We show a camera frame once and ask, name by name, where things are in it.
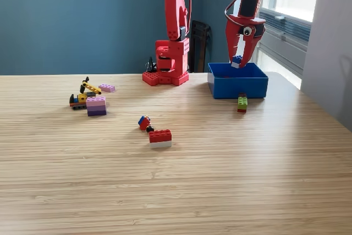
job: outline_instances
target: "yellow lego piece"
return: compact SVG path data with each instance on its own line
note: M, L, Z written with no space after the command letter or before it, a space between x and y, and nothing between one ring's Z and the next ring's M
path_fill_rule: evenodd
M90 84L88 84L87 82L83 81L83 86L87 89L89 89L90 91L98 94L98 95L101 95L101 89L100 88L96 88L95 86L92 86Z
M78 99L78 102L80 102L80 103L85 103L86 100L87 100L87 93L79 94L79 95L77 96L77 99Z

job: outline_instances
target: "purple lego brick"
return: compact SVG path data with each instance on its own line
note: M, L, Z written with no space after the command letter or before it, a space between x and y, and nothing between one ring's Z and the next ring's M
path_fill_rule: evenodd
M94 106L105 106L105 97L88 97L86 101L87 108Z
M104 115L106 115L106 110L103 110L103 111L88 111L88 117L104 116Z
M101 89L101 91L104 91L104 92L113 92L113 91L115 91L115 86L113 86L113 85L101 84L99 86L99 88Z
M104 111L106 110L106 106L93 106L93 107L87 107L88 112L90 111Z

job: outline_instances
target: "stacked lego bricks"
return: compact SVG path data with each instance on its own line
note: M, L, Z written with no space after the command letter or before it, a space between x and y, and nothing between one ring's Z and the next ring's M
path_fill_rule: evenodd
M88 116L104 116L106 115L105 97L89 97L86 100Z
M248 106L247 95L245 93L239 94L237 111L242 112L242 113L246 113L247 106Z
M167 129L167 130L156 130L154 132L149 132L149 143L150 143L151 149L171 147L172 145L171 131Z

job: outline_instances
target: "white wall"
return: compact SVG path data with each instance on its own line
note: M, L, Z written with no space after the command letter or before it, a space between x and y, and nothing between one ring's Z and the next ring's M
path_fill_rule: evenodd
M352 131L351 3L317 0L301 89Z

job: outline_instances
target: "lego vehicle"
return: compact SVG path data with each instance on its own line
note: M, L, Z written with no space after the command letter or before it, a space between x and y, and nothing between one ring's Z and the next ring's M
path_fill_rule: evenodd
M70 97L70 107L73 110L85 110L87 109L86 100L88 97L96 97L96 94L101 95L101 89L96 88L90 84L88 84L89 77L82 81L82 85L80 87L80 94L75 98L74 94ZM85 92L85 89L89 89L92 92Z

